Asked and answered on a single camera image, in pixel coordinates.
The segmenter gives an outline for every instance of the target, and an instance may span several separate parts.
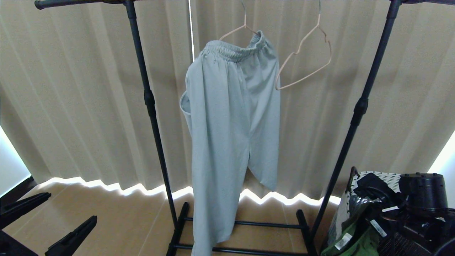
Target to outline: tile grout line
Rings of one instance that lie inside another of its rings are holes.
[[[58,192],[58,194],[57,194],[55,197],[53,197],[51,200],[46,201],[45,204],[46,204],[46,203],[49,203],[49,202],[51,202],[51,201],[53,201],[53,200],[54,200],[55,198],[57,198],[63,191],[65,191],[68,187],[69,187],[69,186],[66,186],[64,189],[62,189],[60,192]],[[47,205],[43,206],[43,208],[41,208],[39,211],[37,211],[35,214],[33,214],[33,216],[32,216],[26,223],[24,223],[24,224],[22,225],[22,227],[20,227],[19,229],[17,229],[16,232],[14,232],[14,234],[13,234],[12,236],[15,236],[19,231],[21,231],[22,228],[25,227],[25,225],[27,225],[32,219],[34,219],[34,218],[38,215],[38,213],[40,213],[40,212],[41,212],[44,208],[46,208],[46,207],[47,207]]]
[[[148,233],[147,233],[147,236],[145,237],[144,239],[144,242],[142,243],[142,246],[141,246],[141,249],[139,250],[139,253],[137,254],[137,256],[140,256],[141,255],[141,252],[142,250],[144,249],[144,246],[145,246],[145,243],[147,242],[147,239],[153,229],[153,227],[155,226],[155,222],[157,221],[158,217],[160,216],[161,214],[161,211],[163,210],[163,206],[164,206],[164,203],[166,202],[166,199],[163,200],[163,203],[161,204],[161,207],[160,207],[160,210],[158,211],[158,214],[156,215],[155,219],[153,220],[153,223],[152,223],[152,226],[150,227]]]
[[[286,212],[284,211],[283,203],[281,203],[281,209],[283,209],[284,220],[286,221],[286,224],[289,225],[288,218],[286,217]],[[291,237],[291,231],[289,230],[289,228],[287,230],[288,230],[289,240],[291,241],[292,251],[295,252],[294,243],[292,242],[292,237]]]

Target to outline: light blue pants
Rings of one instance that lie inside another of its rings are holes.
[[[275,49],[254,35],[247,48],[207,43],[189,67],[180,107],[192,135],[193,256],[229,239],[247,167],[277,182],[280,93]]]

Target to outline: clothes hanger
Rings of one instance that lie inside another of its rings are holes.
[[[283,65],[281,66],[276,78],[275,78],[275,89],[277,90],[282,90],[284,88],[288,88],[296,83],[299,83],[305,79],[307,79],[308,77],[312,76],[313,74],[315,74],[316,72],[318,72],[319,70],[325,68],[328,64],[330,64],[330,61],[332,60],[332,46],[330,45],[330,40],[327,40],[327,34],[325,33],[325,31],[321,28],[321,26],[319,25],[321,21],[321,0],[319,0],[319,15],[318,15],[318,23],[317,25],[300,41],[300,44],[298,45],[298,49],[297,51],[291,53],[288,58],[284,61]],[[293,55],[297,55],[300,53],[300,49],[302,48],[302,44],[303,42],[309,37],[309,35],[311,35],[316,29],[319,29],[321,30],[321,32],[324,34],[324,41],[326,43],[329,44],[329,50],[330,50],[330,58],[329,58],[329,61],[327,62],[327,64],[325,64],[324,66],[320,67],[319,69],[317,69],[316,71],[312,72],[311,74],[305,76],[304,78],[298,80],[298,81],[295,81],[293,83],[290,83],[286,86],[282,86],[282,87],[278,87],[278,79],[280,79],[280,74],[281,74],[281,71],[283,71],[284,69],[284,66],[286,65],[286,63],[289,61],[289,59],[293,56]]]
[[[238,28],[234,29],[233,31],[231,31],[231,32],[229,32],[229,33],[227,33],[227,34],[225,34],[224,36],[222,36],[222,37],[220,38],[220,41],[222,41],[222,40],[223,40],[225,37],[227,37],[228,35],[233,34],[234,32],[237,32],[237,31],[241,30],[242,28],[246,28],[246,29],[250,30],[251,32],[253,32],[254,34],[260,36],[259,33],[257,33],[256,31],[254,31],[253,29],[251,29],[249,26],[247,26],[247,9],[245,8],[245,4],[243,3],[243,0],[241,0],[241,1],[242,1],[243,10],[244,10],[244,12],[245,12],[245,18],[244,18],[243,26],[238,27]]]

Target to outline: clothing tag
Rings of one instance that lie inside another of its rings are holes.
[[[387,236],[387,233],[381,228],[381,226],[375,220],[370,221],[370,223],[371,223],[371,225],[373,225],[373,227],[376,229],[376,231],[379,232],[379,234],[382,237],[386,237]]]
[[[392,206],[392,207],[389,207],[389,208],[382,209],[382,212],[396,210],[396,209],[399,209],[398,206]]]
[[[352,236],[349,233],[344,234],[343,238],[335,244],[335,248],[341,250],[351,240]]]

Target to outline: beige curtain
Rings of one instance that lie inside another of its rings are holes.
[[[316,24],[317,1],[245,0],[283,62]],[[277,191],[320,198],[349,128],[384,26],[389,1],[323,1],[331,64],[282,91]],[[39,182],[81,176],[123,189],[163,183],[125,9],[90,4],[37,10],[0,6],[0,122]],[[187,0],[138,1],[139,29],[156,95],[171,185],[191,184],[191,138],[178,107],[192,61]],[[240,26],[240,1],[191,0],[195,55]],[[361,171],[426,172],[455,129],[455,6],[402,5],[383,64],[347,156]],[[248,44],[251,33],[226,38]],[[328,58],[320,33],[291,60],[282,84]],[[265,191],[250,176],[246,186]]]

